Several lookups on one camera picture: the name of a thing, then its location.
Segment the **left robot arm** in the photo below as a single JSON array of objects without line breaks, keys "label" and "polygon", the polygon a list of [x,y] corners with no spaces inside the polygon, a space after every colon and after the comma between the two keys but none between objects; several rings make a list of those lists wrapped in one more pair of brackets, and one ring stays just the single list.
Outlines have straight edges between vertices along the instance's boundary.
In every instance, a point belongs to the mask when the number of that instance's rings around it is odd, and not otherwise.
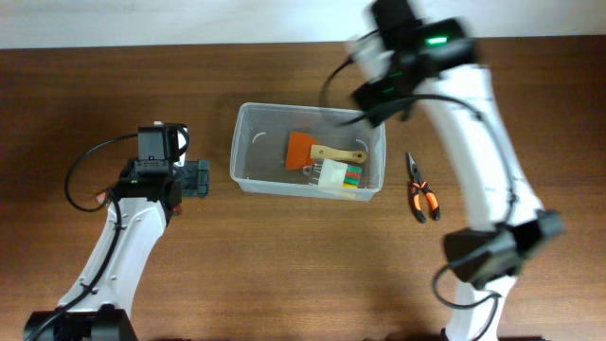
[{"label": "left robot arm", "polygon": [[52,311],[31,314],[26,340],[134,340],[134,295],[148,257],[186,197],[204,198],[209,163],[188,161],[186,125],[156,122],[133,135],[138,155],[99,196],[107,219],[70,290]]}]

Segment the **orange black needle-nose pliers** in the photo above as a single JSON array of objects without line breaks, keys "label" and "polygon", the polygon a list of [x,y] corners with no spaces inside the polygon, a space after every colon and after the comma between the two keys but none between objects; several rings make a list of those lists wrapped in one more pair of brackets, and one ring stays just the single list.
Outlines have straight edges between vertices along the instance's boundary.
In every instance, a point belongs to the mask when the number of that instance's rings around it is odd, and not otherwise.
[{"label": "orange black needle-nose pliers", "polygon": [[408,165],[408,173],[410,176],[409,201],[412,212],[420,223],[424,224],[427,221],[425,215],[422,212],[420,204],[420,195],[423,194],[430,205],[431,218],[434,221],[439,221],[441,218],[440,206],[436,195],[431,190],[428,183],[423,180],[418,165],[415,162],[412,154],[407,153],[406,158]]}]

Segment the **clear case coloured bits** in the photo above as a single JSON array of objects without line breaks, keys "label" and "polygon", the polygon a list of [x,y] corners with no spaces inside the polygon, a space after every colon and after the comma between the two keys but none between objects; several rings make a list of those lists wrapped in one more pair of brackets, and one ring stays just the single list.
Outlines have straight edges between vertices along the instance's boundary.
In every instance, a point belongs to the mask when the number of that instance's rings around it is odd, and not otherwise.
[{"label": "clear case coloured bits", "polygon": [[348,163],[331,159],[315,159],[303,168],[310,185],[322,188],[358,188],[363,169]]}]

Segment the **orange scraper wooden handle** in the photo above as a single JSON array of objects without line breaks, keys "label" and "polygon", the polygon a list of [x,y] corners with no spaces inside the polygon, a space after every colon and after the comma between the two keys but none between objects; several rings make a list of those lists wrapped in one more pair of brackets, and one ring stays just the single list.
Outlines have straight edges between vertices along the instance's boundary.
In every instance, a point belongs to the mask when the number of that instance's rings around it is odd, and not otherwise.
[{"label": "orange scraper wooden handle", "polygon": [[302,170],[310,166],[314,159],[331,159],[363,164],[367,159],[367,154],[364,151],[334,149],[321,145],[311,135],[301,132],[290,132],[285,168],[288,171]]}]

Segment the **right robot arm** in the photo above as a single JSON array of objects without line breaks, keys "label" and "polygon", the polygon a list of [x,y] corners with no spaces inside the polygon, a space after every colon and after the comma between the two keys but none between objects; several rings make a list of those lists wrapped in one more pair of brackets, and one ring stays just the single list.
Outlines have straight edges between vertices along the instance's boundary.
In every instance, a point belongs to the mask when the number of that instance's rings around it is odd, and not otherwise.
[{"label": "right robot arm", "polygon": [[426,23],[402,0],[371,4],[375,28],[351,46],[366,81],[354,94],[378,126],[421,104],[449,155],[469,224],[442,240],[443,273],[456,276],[440,338],[493,340],[526,263],[563,231],[527,182],[500,117],[489,69],[455,18]]}]

